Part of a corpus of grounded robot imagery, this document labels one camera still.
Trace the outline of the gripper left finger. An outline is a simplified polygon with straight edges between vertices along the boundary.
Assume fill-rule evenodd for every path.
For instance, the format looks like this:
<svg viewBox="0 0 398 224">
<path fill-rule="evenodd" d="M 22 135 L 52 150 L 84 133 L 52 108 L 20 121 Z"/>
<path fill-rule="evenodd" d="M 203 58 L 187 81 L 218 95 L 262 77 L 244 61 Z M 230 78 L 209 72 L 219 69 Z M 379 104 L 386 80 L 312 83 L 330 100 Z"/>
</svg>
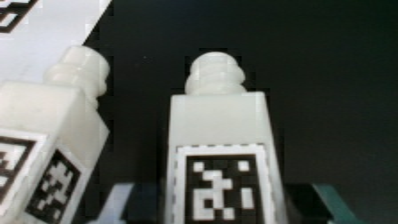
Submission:
<svg viewBox="0 0 398 224">
<path fill-rule="evenodd" d="M 88 224 L 163 224 L 161 199 L 157 183 L 118 183 L 99 217 Z"/>
</svg>

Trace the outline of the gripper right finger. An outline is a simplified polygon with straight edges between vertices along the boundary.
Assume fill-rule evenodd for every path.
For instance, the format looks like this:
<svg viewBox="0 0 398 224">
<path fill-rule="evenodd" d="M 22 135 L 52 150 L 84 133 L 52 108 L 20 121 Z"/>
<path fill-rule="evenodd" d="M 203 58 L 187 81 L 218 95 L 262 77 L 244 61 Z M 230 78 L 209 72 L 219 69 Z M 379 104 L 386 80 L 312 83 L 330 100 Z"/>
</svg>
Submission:
<svg viewBox="0 0 398 224">
<path fill-rule="evenodd" d="M 369 224 L 356 216 L 330 184 L 285 185 L 290 224 Z"/>
</svg>

